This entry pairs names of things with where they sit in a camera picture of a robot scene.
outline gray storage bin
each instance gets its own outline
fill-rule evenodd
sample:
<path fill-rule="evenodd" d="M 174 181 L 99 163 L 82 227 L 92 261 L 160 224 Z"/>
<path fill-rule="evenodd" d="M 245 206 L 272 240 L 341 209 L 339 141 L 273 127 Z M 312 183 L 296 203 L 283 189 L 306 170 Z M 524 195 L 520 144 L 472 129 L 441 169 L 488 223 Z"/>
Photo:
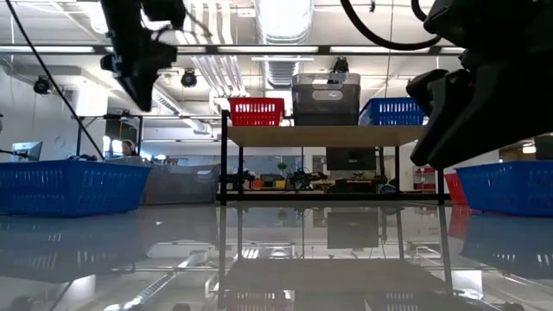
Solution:
<path fill-rule="evenodd" d="M 139 156 L 106 160 L 109 163 L 151 168 L 143 204 L 213 203 L 219 190 L 220 165 L 169 166 Z"/>
<path fill-rule="evenodd" d="M 328 84 L 329 80 L 339 82 Z M 361 76 L 300 73 L 292 77 L 295 125 L 357 125 Z"/>

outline small electronic device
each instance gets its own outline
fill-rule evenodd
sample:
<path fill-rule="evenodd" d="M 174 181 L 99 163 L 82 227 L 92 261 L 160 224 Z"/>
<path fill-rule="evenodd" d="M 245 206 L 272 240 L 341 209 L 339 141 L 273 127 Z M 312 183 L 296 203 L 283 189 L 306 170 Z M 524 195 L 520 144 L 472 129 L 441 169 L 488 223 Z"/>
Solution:
<path fill-rule="evenodd" d="M 328 170 L 376 170 L 374 148 L 327 148 Z"/>
<path fill-rule="evenodd" d="M 42 142 L 14 143 L 11 145 L 11 161 L 34 162 L 41 157 Z"/>

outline reflective table surface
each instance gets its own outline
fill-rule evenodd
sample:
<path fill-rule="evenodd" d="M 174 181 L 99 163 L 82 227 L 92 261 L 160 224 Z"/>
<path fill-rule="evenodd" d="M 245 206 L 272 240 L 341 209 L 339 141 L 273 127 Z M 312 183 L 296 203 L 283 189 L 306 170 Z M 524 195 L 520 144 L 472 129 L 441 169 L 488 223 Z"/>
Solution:
<path fill-rule="evenodd" d="M 0 310 L 553 310 L 553 219 L 278 204 L 2 216 Z"/>

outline wooden shelf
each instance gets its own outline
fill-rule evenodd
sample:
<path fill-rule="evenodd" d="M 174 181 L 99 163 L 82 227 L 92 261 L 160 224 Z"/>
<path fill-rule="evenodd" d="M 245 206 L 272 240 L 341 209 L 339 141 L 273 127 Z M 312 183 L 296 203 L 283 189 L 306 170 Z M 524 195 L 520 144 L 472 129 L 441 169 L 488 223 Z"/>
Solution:
<path fill-rule="evenodd" d="M 419 125 L 233 126 L 228 137 L 240 147 L 395 147 L 419 139 Z"/>

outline computer monitor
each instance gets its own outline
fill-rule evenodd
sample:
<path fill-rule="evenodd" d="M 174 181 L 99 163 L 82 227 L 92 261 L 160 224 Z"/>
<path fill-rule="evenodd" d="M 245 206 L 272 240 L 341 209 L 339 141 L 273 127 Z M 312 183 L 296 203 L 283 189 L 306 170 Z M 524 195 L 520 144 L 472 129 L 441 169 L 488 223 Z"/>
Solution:
<path fill-rule="evenodd" d="M 327 148 L 328 170 L 376 170 L 374 148 Z"/>
<path fill-rule="evenodd" d="M 13 162 L 39 161 L 41 157 L 42 142 L 14 143 L 11 145 Z"/>
<path fill-rule="evenodd" d="M 536 160 L 553 160 L 553 136 L 534 137 L 536 143 Z"/>

